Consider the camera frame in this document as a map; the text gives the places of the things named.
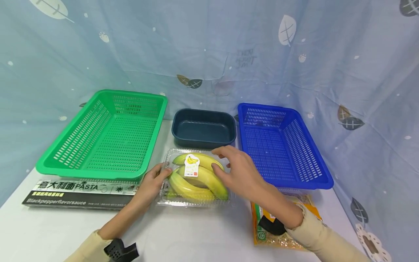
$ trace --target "black pasta box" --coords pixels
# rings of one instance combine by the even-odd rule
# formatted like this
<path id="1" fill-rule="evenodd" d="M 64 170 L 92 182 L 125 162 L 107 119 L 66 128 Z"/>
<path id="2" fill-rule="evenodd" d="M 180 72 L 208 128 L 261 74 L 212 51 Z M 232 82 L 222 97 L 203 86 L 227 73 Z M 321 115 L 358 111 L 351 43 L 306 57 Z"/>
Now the black pasta box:
<path id="1" fill-rule="evenodd" d="M 28 207 L 120 210 L 138 181 L 41 179 L 22 202 Z"/>

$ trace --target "light blue curtain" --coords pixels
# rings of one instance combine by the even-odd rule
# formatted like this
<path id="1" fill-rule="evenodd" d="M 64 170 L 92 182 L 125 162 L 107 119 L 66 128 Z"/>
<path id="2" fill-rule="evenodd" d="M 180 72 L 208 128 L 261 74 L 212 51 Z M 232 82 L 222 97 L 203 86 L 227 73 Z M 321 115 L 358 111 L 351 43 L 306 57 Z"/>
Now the light blue curtain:
<path id="1" fill-rule="evenodd" d="M 373 261 L 419 249 L 419 0 L 6 0 L 0 204 L 98 90 L 298 110 Z"/>

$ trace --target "beige sleeve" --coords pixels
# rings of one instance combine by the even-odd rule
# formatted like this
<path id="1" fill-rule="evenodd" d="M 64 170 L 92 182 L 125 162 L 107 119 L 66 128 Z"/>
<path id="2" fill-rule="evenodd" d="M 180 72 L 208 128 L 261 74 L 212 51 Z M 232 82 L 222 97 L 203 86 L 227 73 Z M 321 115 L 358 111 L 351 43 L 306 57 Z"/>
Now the beige sleeve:
<path id="1" fill-rule="evenodd" d="M 103 240 L 94 231 L 64 262 L 109 262 L 110 258 L 103 251 L 112 240 Z"/>
<path id="2" fill-rule="evenodd" d="M 286 230 L 322 262 L 371 262 L 360 250 L 318 220 L 304 205 L 298 206 L 303 210 L 303 223 L 294 230 Z"/>

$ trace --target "blue plastic basket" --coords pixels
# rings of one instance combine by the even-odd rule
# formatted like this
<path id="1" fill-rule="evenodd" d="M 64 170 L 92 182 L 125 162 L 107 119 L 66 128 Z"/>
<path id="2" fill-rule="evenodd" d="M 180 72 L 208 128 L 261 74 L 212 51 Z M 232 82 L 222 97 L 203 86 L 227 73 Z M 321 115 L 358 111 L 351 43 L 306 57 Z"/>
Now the blue plastic basket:
<path id="1" fill-rule="evenodd" d="M 276 187 L 330 189 L 333 178 L 301 115 L 290 108 L 241 103 L 242 149 Z"/>

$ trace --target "green plastic basket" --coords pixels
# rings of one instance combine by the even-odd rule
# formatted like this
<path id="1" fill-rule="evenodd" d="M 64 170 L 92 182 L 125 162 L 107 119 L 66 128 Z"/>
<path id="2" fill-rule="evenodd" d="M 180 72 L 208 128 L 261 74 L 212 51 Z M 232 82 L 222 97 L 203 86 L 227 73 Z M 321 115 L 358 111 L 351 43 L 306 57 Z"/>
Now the green plastic basket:
<path id="1" fill-rule="evenodd" d="M 101 90 L 36 163 L 42 174 L 141 179 L 167 106 L 165 96 Z"/>

